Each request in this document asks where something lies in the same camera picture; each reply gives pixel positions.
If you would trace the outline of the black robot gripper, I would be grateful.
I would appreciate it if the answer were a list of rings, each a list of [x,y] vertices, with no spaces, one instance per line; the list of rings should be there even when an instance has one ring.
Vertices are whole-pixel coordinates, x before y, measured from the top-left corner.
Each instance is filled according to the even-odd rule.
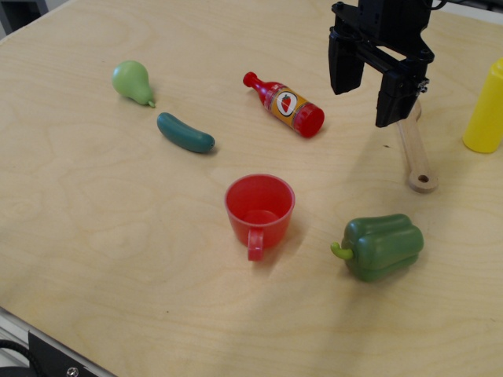
[[[332,5],[329,75],[335,95],[361,85],[366,64],[383,73],[376,126],[405,119],[417,100],[417,82],[426,79],[434,53],[421,37],[428,26],[431,1],[359,1]]]

